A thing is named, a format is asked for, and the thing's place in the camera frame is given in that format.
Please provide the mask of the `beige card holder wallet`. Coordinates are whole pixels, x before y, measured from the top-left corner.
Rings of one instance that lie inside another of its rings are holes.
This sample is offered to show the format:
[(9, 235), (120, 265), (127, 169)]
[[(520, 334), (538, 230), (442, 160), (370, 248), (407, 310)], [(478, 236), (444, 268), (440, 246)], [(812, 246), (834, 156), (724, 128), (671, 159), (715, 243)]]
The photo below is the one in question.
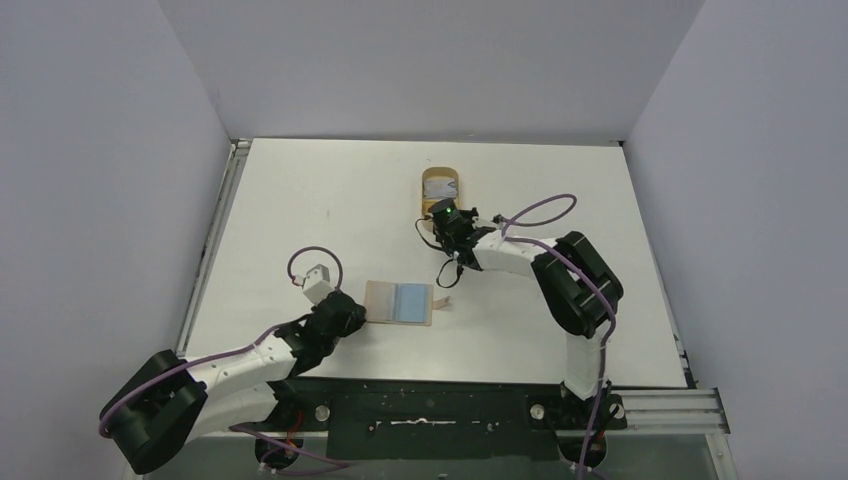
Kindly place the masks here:
[(369, 280), (365, 286), (366, 321), (378, 324), (430, 326), (433, 312), (448, 307), (449, 296), (434, 297), (434, 286)]

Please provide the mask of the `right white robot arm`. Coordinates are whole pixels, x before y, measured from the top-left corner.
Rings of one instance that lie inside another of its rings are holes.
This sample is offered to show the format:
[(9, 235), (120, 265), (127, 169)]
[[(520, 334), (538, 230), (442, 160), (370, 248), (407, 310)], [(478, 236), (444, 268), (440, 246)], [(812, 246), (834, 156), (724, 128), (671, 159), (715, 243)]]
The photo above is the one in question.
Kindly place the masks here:
[(606, 346), (616, 327), (624, 289), (588, 238), (572, 231), (560, 238), (534, 239), (509, 234), (512, 227), (555, 222), (576, 206), (577, 197), (557, 194), (511, 218), (478, 223), (476, 209), (464, 210), (451, 198), (433, 203), (424, 218), (432, 224), (434, 249), (460, 271), (498, 271), (534, 280), (556, 324), (566, 332), (566, 373), (562, 400), (565, 419), (586, 427), (602, 412), (598, 396), (606, 381)]

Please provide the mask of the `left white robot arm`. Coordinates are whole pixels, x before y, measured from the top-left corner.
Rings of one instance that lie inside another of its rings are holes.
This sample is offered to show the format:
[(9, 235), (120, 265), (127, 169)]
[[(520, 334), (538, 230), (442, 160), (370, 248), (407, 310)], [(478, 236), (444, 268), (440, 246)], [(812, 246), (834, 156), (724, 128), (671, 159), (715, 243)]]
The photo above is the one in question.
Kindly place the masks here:
[(143, 475), (209, 433), (259, 422), (283, 429), (297, 404), (273, 383), (316, 368), (365, 322), (365, 306), (333, 290), (305, 315), (268, 328), (245, 347), (194, 360), (160, 351), (103, 407), (98, 433)]

